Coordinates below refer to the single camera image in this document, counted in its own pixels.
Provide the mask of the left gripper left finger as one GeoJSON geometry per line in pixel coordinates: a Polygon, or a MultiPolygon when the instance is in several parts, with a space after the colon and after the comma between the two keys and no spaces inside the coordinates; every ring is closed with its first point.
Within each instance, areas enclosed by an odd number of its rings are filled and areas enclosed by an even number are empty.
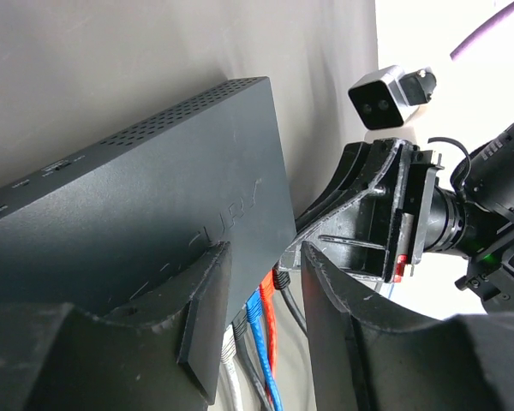
{"type": "Polygon", "coordinates": [[[232,252],[104,317],[0,304],[0,410],[205,410],[215,401],[232,252]]]}

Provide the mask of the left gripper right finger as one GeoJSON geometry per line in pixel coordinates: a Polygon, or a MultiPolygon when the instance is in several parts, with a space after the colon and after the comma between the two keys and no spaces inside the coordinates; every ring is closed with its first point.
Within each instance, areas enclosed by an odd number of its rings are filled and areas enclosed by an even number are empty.
{"type": "Polygon", "coordinates": [[[514,410],[514,313],[444,321],[389,301],[302,244],[320,410],[514,410]]]}

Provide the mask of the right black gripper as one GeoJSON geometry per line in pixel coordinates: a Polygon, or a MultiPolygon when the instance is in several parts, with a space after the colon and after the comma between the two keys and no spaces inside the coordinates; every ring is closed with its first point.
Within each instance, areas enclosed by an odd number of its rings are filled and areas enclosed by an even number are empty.
{"type": "Polygon", "coordinates": [[[425,251],[441,169],[438,152],[406,140],[347,144],[322,194],[296,219],[296,238],[278,269],[300,270],[308,242],[349,275],[400,282],[425,251]]]}

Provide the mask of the black network switch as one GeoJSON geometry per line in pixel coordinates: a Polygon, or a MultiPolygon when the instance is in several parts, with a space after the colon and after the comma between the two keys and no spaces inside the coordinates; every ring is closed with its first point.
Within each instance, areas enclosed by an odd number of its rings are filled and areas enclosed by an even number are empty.
{"type": "Polygon", "coordinates": [[[104,317],[227,242],[226,327],[295,234],[271,82],[227,80],[0,188],[0,304],[104,317]]]}

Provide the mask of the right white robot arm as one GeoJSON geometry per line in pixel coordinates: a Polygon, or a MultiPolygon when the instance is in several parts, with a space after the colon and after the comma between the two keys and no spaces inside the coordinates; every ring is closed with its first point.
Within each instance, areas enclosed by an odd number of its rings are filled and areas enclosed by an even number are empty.
{"type": "Polygon", "coordinates": [[[342,272],[397,283],[424,253],[464,258],[456,285],[489,313],[514,312],[514,124],[437,177],[441,156],[397,138],[348,144],[278,262],[297,271],[314,244],[342,272]]]}

